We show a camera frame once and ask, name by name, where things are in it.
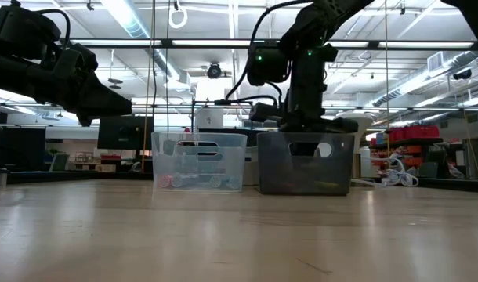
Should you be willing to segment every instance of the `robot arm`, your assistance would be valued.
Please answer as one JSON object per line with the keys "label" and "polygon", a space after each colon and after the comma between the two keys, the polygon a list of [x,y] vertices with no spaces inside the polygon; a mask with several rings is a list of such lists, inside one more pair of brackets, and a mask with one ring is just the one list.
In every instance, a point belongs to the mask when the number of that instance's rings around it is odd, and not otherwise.
{"label": "robot arm", "polygon": [[43,13],[14,0],[0,8],[0,89],[61,105],[84,126],[94,118],[131,114],[131,102],[98,80],[95,54],[79,44],[58,47],[60,30]]}
{"label": "robot arm", "polygon": [[[442,0],[459,8],[478,38],[478,1]],[[274,119],[281,130],[293,132],[352,132],[355,128],[344,121],[330,122],[320,118],[324,84],[324,65],[335,60],[338,51],[326,44],[350,17],[373,0],[314,0],[303,8],[295,23],[277,46],[254,43],[248,58],[248,81],[261,86],[266,82],[291,84],[281,109],[257,103],[250,113],[253,121]]]}

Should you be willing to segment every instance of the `metal frame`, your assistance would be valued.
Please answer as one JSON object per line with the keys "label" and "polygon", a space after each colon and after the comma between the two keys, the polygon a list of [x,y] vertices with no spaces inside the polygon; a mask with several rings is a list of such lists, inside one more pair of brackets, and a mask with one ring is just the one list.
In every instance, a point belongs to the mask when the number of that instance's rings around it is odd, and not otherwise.
{"label": "metal frame", "polygon": [[[163,48],[163,49],[248,49],[250,38],[155,38],[154,42],[157,44],[152,45],[153,48]],[[71,38],[72,42],[79,42],[84,45],[84,47],[90,49],[149,49],[150,40],[146,38]],[[132,42],[132,44],[91,44],[92,42]],[[177,45],[175,42],[185,41],[189,44],[186,45]],[[235,44],[212,44],[213,42],[244,42],[243,45]],[[272,48],[277,47],[278,39],[268,39],[268,38],[257,38],[255,42],[264,42],[270,43],[267,45],[272,45]],[[335,47],[338,50],[352,50],[352,51],[385,51],[386,47],[380,43],[385,42],[385,40],[334,40],[330,41],[335,42]],[[478,42],[476,41],[408,41],[408,40],[392,40],[388,41],[390,44],[394,43],[422,43],[429,44],[432,46],[429,47],[396,47],[389,46],[389,51],[478,51]],[[466,46],[449,46],[446,44],[453,43],[454,45],[458,43],[467,43],[472,44],[470,47]]]}

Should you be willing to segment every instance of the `desk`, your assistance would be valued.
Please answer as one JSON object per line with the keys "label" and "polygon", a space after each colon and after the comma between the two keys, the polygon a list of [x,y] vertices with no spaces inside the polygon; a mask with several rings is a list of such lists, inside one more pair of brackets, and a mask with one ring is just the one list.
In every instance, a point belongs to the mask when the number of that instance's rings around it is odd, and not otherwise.
{"label": "desk", "polygon": [[8,186],[0,281],[478,281],[478,193],[391,187],[274,197],[152,187]]}

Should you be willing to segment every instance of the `transparent storage container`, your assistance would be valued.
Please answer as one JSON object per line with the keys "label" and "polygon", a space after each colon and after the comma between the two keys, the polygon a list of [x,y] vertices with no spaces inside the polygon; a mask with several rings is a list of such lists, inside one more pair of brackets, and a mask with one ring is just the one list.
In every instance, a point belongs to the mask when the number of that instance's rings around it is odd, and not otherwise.
{"label": "transparent storage container", "polygon": [[[353,135],[267,132],[257,138],[260,193],[327,196],[349,193]],[[292,156],[295,146],[308,148],[310,152]]]}
{"label": "transparent storage container", "polygon": [[247,137],[217,133],[152,133],[156,189],[240,192]]}

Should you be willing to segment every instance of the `shelf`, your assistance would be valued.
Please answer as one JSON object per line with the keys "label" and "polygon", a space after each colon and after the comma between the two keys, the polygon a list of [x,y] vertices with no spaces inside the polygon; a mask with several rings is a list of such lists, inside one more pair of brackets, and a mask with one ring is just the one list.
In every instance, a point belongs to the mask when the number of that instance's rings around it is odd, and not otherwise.
{"label": "shelf", "polygon": [[[428,146],[428,145],[433,145],[433,144],[436,144],[436,143],[442,143],[443,142],[443,139],[441,138],[417,138],[417,139],[406,139],[406,140],[401,140],[401,141],[397,141],[397,142],[394,142],[394,143],[391,143],[390,144],[390,147],[391,148],[394,148],[394,147],[399,147],[399,146],[408,146],[408,145],[424,145],[424,146]],[[370,146],[370,149],[385,149],[387,148],[387,144],[379,144],[379,145],[376,145],[376,146]]]}

